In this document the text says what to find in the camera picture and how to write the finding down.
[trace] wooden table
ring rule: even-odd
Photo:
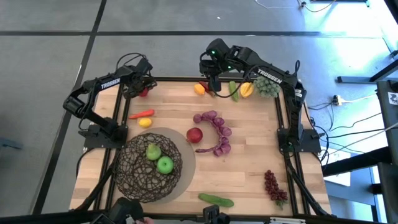
[[[216,144],[214,129],[206,123],[195,124],[193,115],[215,110],[232,129],[229,137],[231,152],[226,156],[215,157],[213,153],[195,154],[195,175],[188,189],[177,199],[164,205],[142,204],[146,213],[201,214],[208,203],[198,199],[199,193],[219,195],[230,198],[235,206],[221,208],[229,215],[291,215],[290,201],[281,210],[265,192],[264,173],[272,170],[279,187],[288,191],[285,164],[278,150],[276,129],[279,127],[274,99],[261,98],[257,94],[234,102],[231,98],[212,98],[210,95],[198,96],[193,91],[192,82],[158,82],[145,98],[131,100],[129,113],[155,109],[151,117],[152,127],[168,127],[183,135],[188,129],[197,126],[202,129],[204,138],[196,148],[208,148]],[[223,83],[222,95],[228,94],[227,83]],[[100,116],[112,116],[118,86],[114,86],[98,95],[95,112]],[[282,112],[285,126],[287,115],[281,95]],[[306,116],[302,123],[308,128]],[[128,120],[127,140],[141,133],[137,120]],[[330,212],[328,196],[319,161],[311,153],[301,153],[305,183],[314,198],[324,210]],[[97,184],[104,149],[95,149],[82,160],[70,208],[79,206]],[[101,208],[104,208],[108,185],[104,188]],[[303,213],[301,194],[295,186],[298,210]],[[117,187],[113,200],[123,195]]]

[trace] cucumber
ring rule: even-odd
[[[223,206],[223,207],[228,207],[228,208],[234,206],[234,202],[227,198],[221,198],[221,197],[217,197],[214,195],[208,195],[208,194],[203,194],[203,193],[200,193],[198,195],[198,197],[200,200],[211,203],[213,205],[218,205],[218,206]]]
[[[233,93],[235,90],[236,90],[236,82],[230,81],[229,82],[229,94]],[[232,97],[233,101],[238,102],[238,100],[239,100],[238,91],[236,91],[231,97]]]

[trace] green apple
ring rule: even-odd
[[[162,156],[157,161],[157,170],[161,174],[169,174],[174,168],[174,162],[169,156]]]
[[[160,150],[160,147],[153,143],[150,143],[146,150],[147,158],[151,161],[157,160],[160,157],[161,153],[162,150]]]

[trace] grape bunch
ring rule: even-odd
[[[271,200],[276,202],[276,205],[283,209],[283,204],[287,203],[287,192],[278,188],[278,183],[275,174],[268,170],[265,173],[266,191],[271,196]]]

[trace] person's hand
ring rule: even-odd
[[[137,220],[136,224],[155,224],[155,221],[149,217],[144,217],[144,222]]]

